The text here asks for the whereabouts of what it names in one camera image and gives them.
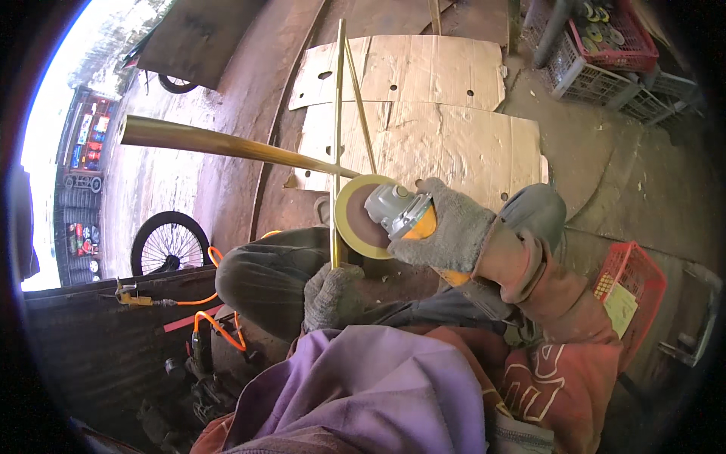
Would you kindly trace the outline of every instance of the angle grinder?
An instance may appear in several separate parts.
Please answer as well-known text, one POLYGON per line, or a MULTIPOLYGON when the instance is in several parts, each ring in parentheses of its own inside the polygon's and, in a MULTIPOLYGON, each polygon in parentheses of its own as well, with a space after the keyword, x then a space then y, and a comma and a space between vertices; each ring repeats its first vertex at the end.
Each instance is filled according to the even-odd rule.
MULTIPOLYGON (((343 240, 372 259, 390 259, 386 248, 391 240, 420 240, 436 231, 431 194, 415 194, 382 175, 361 175, 348 182, 338 193, 333 216, 343 240)), ((470 279, 468 273, 434 269, 452 286, 470 279)))

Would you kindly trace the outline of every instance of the hand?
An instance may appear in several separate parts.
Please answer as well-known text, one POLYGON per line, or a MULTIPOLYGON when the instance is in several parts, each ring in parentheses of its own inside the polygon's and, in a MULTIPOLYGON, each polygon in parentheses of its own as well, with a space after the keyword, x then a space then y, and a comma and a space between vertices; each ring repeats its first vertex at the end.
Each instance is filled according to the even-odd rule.
POLYGON ((388 252, 408 264, 471 273, 497 215, 449 189, 438 178, 429 178, 417 186, 419 194, 430 193, 433 197, 436 231, 422 240, 392 240, 388 252))
POLYGON ((306 333, 325 328, 345 328, 363 313, 363 301, 353 282, 364 277, 363 269, 347 263, 330 269, 326 263, 305 284, 306 333))

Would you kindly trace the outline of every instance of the purple jacket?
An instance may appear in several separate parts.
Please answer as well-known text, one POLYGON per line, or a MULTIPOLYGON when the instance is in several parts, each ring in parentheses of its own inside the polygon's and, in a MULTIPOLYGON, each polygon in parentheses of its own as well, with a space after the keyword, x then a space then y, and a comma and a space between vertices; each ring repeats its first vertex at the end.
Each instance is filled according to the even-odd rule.
POLYGON ((437 339, 372 325, 314 331, 245 387, 224 449, 287 450, 321 433, 349 452, 484 453, 481 386, 437 339))

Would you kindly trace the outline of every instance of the yellow grinder handle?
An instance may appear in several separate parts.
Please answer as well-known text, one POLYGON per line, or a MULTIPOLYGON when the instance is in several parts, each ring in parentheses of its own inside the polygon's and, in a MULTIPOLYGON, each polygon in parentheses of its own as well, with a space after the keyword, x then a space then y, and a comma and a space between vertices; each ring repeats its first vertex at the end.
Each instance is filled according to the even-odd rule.
MULTIPOLYGON (((406 240, 422 240, 433 235, 436 231, 436 210, 433 209, 433 205, 428 207, 428 210, 423 214, 423 217, 413 225, 409 230, 404 239, 406 240)), ((465 272, 452 271, 450 269, 441 269, 432 267, 439 276, 443 277, 445 281, 449 283, 451 287, 458 287, 463 283, 469 281, 470 276, 465 272)))

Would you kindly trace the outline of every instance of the dark pants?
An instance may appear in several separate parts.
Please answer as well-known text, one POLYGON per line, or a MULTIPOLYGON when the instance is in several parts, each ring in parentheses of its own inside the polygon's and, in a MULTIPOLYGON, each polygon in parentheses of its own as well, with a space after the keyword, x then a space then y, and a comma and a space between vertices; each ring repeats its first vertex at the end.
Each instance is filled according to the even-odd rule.
MULTIPOLYGON (((517 192, 499 214, 509 228, 515 232, 529 230, 554 251, 565 224, 566 207, 551 187, 538 184, 517 192)), ((330 261, 329 252, 326 227, 287 230, 235 248, 217 270, 219 298, 273 336, 292 341, 300 334, 303 321, 305 283, 330 261)), ((504 304, 498 289, 487 297, 492 304, 504 304)), ((503 325, 492 318, 457 289, 448 288, 420 301, 381 304, 365 312, 356 324, 431 324, 502 331, 503 325)))

